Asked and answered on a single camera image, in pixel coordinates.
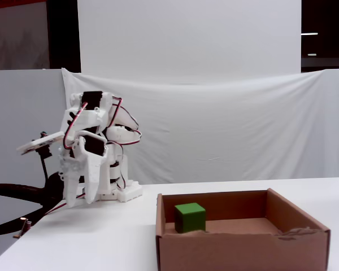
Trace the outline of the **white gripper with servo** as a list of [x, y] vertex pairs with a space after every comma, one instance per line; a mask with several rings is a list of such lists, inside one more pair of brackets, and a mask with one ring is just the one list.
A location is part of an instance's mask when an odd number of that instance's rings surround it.
[[95, 200], [101, 166], [106, 157], [105, 143], [100, 136], [90, 134], [80, 134], [71, 143], [64, 141], [59, 161], [64, 181], [63, 195], [69, 208], [76, 203], [79, 173], [84, 176], [86, 202], [91, 204]]

